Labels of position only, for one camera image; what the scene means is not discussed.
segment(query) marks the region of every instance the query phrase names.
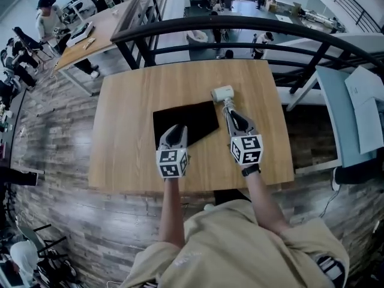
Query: beige shirt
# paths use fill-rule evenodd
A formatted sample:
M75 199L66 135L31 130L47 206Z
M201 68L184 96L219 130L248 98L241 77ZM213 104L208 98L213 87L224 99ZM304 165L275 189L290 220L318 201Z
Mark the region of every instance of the beige shirt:
M185 222L184 248L158 242L137 254L122 288L333 287L310 257L328 254L349 270L342 244L321 219L280 236L257 225L251 203L234 200Z

